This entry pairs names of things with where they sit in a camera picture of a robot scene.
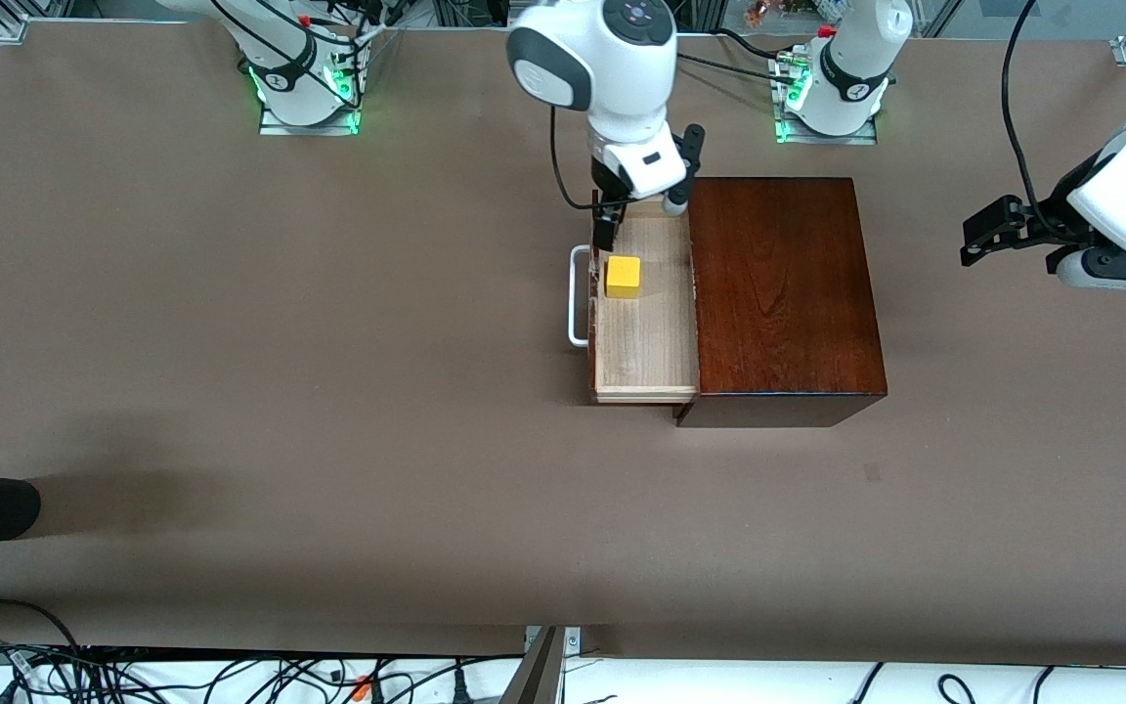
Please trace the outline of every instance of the drawer handle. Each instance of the drawer handle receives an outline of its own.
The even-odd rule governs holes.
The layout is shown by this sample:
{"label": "drawer handle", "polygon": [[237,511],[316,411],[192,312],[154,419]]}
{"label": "drawer handle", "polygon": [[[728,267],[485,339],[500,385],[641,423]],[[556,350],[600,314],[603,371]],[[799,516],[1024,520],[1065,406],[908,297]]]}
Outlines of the drawer handle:
{"label": "drawer handle", "polygon": [[566,339],[572,347],[589,347],[589,339],[575,336],[575,256],[589,252],[589,244],[577,244],[568,258],[566,277]]}

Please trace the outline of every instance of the open drawer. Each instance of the open drawer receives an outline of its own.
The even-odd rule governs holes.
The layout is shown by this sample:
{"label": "open drawer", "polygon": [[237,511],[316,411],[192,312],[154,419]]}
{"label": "open drawer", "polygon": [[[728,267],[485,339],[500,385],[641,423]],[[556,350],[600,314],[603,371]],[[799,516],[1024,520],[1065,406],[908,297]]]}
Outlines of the open drawer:
{"label": "open drawer", "polygon": [[[698,393],[689,219],[658,200],[626,208],[614,252],[590,247],[589,386],[600,404],[688,404]],[[641,295],[607,298],[611,255],[641,259]]]}

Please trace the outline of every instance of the dark wood cabinet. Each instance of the dark wood cabinet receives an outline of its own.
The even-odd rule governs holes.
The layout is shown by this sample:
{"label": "dark wood cabinet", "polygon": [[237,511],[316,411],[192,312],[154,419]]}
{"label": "dark wood cabinet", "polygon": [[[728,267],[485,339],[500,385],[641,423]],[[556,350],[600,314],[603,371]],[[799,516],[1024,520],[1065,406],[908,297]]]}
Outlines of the dark wood cabinet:
{"label": "dark wood cabinet", "polygon": [[600,404],[676,404],[682,427],[825,427],[887,393],[850,179],[703,178],[670,219],[634,204],[617,255],[637,300],[589,268]]}

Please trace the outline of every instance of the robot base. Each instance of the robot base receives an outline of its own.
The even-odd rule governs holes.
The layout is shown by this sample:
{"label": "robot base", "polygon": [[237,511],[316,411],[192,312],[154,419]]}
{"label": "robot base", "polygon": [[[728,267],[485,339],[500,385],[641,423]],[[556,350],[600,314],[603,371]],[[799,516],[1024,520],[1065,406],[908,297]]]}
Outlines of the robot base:
{"label": "robot base", "polygon": [[792,53],[781,53],[781,59],[767,60],[767,68],[770,74],[795,79],[795,83],[789,86],[770,81],[770,86],[772,86],[772,110],[774,115],[776,115],[776,142],[781,144],[875,144],[875,119],[868,119],[854,134],[847,134],[843,137],[832,137],[832,135],[819,134],[814,130],[808,128],[802,122],[802,117],[788,110],[786,104],[796,98],[796,93],[801,92],[802,86],[807,84],[811,80],[811,72],[807,69],[810,65],[807,56],[807,45],[798,44],[795,45]]}

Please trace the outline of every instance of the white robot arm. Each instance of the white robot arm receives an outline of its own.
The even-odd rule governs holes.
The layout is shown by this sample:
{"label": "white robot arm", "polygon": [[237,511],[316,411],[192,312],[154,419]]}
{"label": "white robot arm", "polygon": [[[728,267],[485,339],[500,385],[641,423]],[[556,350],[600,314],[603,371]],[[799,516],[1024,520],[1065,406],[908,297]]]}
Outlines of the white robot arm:
{"label": "white robot arm", "polygon": [[969,267],[1037,244],[1058,246],[1046,265],[1064,284],[1126,289],[1126,126],[1039,204],[1002,196],[967,219],[959,253]]}
{"label": "white robot arm", "polygon": [[325,28],[303,26],[287,0],[158,0],[214,18],[250,62],[263,105],[291,125],[314,125],[352,107],[359,45]]}
{"label": "white robot arm", "polygon": [[555,0],[524,10],[507,36],[520,88],[552,107],[589,113],[593,177],[602,190],[595,242],[611,248],[623,205],[664,193],[685,212],[703,130],[677,140],[667,124],[676,79],[676,21],[663,0]]}
{"label": "white robot arm", "polygon": [[915,28],[906,0],[852,0],[835,35],[807,45],[811,80],[786,104],[830,137],[854,134],[879,110],[893,59]]}

